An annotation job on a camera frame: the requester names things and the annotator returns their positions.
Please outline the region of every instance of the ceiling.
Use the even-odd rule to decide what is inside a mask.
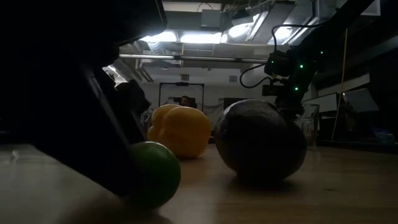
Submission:
[[[234,2],[240,2],[239,5],[234,5]],[[273,52],[274,46],[272,43],[271,28],[278,24],[308,24],[317,15],[320,19],[328,19],[335,8],[330,6],[331,2],[341,4],[342,0],[338,1],[318,1],[317,3],[328,3],[326,5],[314,5],[311,0],[296,0],[296,1],[269,1],[261,4],[264,1],[222,1],[222,0],[172,0],[164,1],[164,8],[167,11],[166,16],[168,20],[167,30],[171,30],[177,36],[177,42],[159,42],[162,47],[162,52],[166,55],[193,55],[193,56],[207,56],[207,57],[232,57],[232,58],[267,58]],[[187,32],[208,32],[215,33],[219,31],[206,30],[200,27],[201,10],[209,9],[221,10],[227,14],[227,18],[234,15],[234,9],[245,9],[250,16],[256,14],[264,14],[263,21],[254,21],[251,26],[252,32],[256,22],[260,24],[258,31],[253,38],[249,38],[250,33],[237,39],[232,39],[228,35],[228,42],[225,44],[190,44],[179,42],[181,36]],[[229,29],[224,29],[227,25],[221,25],[221,31],[228,34]],[[299,31],[297,29],[289,30],[289,37],[278,40],[278,50],[286,51],[289,49],[289,44],[297,45],[309,33],[309,30],[297,38],[294,42],[287,42]],[[120,48],[121,54],[154,54],[147,42],[139,40],[135,43],[127,44]],[[219,85],[235,85],[229,82],[231,75],[239,75],[244,69],[251,67],[250,63],[226,63],[226,62],[204,62],[204,61],[179,61],[179,60],[140,60],[131,58],[121,58],[119,65],[115,65],[121,75],[125,79],[138,79],[140,82],[180,82],[180,74],[190,75],[190,82],[197,83],[216,83]],[[248,78],[247,82],[258,80],[259,77],[264,76],[263,72],[256,72],[252,75],[252,80]]]

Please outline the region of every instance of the person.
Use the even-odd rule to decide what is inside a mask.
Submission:
[[[187,96],[181,96],[180,105],[181,106],[191,106],[191,99]]]

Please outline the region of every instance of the ceiling vent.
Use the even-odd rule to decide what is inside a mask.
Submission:
[[[181,81],[189,81],[189,75],[188,74],[181,74]]]
[[[238,77],[236,75],[230,75],[229,82],[238,82]]]

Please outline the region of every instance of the yellow cable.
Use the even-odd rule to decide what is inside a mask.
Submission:
[[[331,140],[333,140],[335,138],[337,119],[338,119],[338,114],[340,111],[340,102],[341,102],[341,97],[343,95],[344,74],[346,71],[347,38],[348,38],[348,29],[346,29],[346,38],[345,38],[345,42],[344,42],[343,74],[341,75],[340,96],[338,98],[337,115],[336,115],[336,119],[335,119],[335,127],[333,127],[333,132],[331,133]]]

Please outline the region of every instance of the wooden table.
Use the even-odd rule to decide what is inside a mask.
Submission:
[[[214,145],[181,166],[174,198],[137,215],[31,146],[0,146],[0,223],[398,223],[398,156],[319,148],[268,189],[239,185]]]

